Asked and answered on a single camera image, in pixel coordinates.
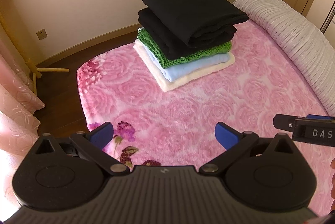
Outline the green folded garment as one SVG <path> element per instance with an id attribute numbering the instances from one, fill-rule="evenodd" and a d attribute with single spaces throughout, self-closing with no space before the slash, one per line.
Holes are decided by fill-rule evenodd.
<path id="1" fill-rule="evenodd" d="M 185 45 L 176 45 L 169 48 L 167 45 L 159 45 L 152 36 L 143 28 L 138 29 L 138 40 L 145 45 L 158 60 L 164 69 L 173 65 L 184 64 L 216 54 L 227 54 L 232 49 L 231 41 L 219 46 L 208 47 L 204 50 L 187 50 Z"/>

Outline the black folded garment on stack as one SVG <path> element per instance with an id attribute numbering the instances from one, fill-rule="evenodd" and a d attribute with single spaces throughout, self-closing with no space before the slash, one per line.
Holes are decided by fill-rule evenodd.
<path id="1" fill-rule="evenodd" d="M 219 35 L 217 39 L 213 42 L 204 42 L 200 46 L 189 47 L 180 40 L 176 35 L 174 35 L 159 19 L 158 17 L 149 9 L 145 8 L 139 11 L 139 23 L 142 27 L 152 36 L 152 38 L 161 45 L 167 45 L 169 48 L 172 46 L 185 45 L 187 50 L 204 50 L 208 47 L 219 46 L 223 43 L 229 42 L 232 40 L 237 29 L 232 28 L 232 31 L 224 32 L 222 35 Z"/>

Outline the pink floral blanket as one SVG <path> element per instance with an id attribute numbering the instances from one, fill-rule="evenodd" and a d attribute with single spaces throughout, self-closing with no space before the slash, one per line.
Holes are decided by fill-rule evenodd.
<path id="1" fill-rule="evenodd" d="M 224 148 L 215 126 L 273 137 L 276 114 L 325 115 L 293 62 L 253 21 L 237 25 L 233 65 L 164 92 L 133 44 L 105 52 L 77 71 L 89 130 L 114 128 L 105 152 L 128 167 L 200 167 Z"/>

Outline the beige wall socket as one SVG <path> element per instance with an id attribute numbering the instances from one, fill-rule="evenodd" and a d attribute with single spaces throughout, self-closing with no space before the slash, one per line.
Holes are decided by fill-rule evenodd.
<path id="1" fill-rule="evenodd" d="M 37 37 L 38 37 L 39 40 L 43 40 L 43 39 L 45 39 L 45 38 L 48 37 L 45 29 L 42 29 L 42 30 L 38 31 L 36 33 L 36 35 L 37 35 Z"/>

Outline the pink patterned curtain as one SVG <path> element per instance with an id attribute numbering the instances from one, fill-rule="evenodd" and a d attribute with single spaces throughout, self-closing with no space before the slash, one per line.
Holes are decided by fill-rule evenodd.
<path id="1" fill-rule="evenodd" d="M 37 140 L 34 112 L 45 104 L 33 93 L 32 81 L 10 50 L 1 43 L 1 220 L 20 207 L 12 179 Z"/>

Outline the white striped quilt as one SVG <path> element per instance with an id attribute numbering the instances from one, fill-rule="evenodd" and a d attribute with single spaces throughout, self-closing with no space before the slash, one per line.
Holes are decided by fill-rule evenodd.
<path id="1" fill-rule="evenodd" d="M 235 0 L 234 6 L 267 31 L 334 116 L 334 48 L 309 20 L 282 0 Z"/>

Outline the wooden stand legs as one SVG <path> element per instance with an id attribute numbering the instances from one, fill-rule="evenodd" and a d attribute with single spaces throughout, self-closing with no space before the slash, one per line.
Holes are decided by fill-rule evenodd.
<path id="1" fill-rule="evenodd" d="M 44 72 L 69 72 L 68 68 L 38 68 L 33 64 L 30 58 L 25 61 L 25 64 L 29 67 L 32 72 L 33 79 L 33 93 L 37 95 L 37 79 L 42 77 Z"/>

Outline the black trousers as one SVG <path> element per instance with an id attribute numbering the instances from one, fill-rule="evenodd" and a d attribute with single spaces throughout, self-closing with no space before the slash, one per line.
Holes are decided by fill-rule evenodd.
<path id="1" fill-rule="evenodd" d="M 227 0 L 142 0 L 161 23 L 190 48 L 231 40 L 249 17 Z"/>

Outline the cream folded garment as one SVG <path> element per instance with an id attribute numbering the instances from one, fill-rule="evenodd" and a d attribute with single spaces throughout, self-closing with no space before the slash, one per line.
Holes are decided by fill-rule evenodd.
<path id="1" fill-rule="evenodd" d="M 138 39 L 135 40 L 133 48 L 164 92 L 174 90 L 193 80 L 225 69 L 235 62 L 234 55 L 228 52 L 226 54 L 205 56 L 198 60 L 173 65 L 164 69 L 149 48 Z"/>

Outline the light blue folded garment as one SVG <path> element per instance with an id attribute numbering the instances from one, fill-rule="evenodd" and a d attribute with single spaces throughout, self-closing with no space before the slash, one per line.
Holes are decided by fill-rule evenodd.
<path id="1" fill-rule="evenodd" d="M 157 70 L 163 77 L 163 79 L 174 82 L 177 79 L 184 77 L 198 69 L 206 69 L 213 65 L 223 66 L 223 68 L 230 66 L 235 62 L 234 55 L 230 52 L 227 54 L 216 54 L 214 56 L 205 56 L 203 58 L 189 61 L 178 65 L 173 65 L 168 68 L 163 68 L 158 59 L 153 53 L 141 43 L 138 39 L 135 40 L 134 49 L 138 51 L 138 54 L 143 54 L 143 61 L 149 62 L 149 69 Z"/>

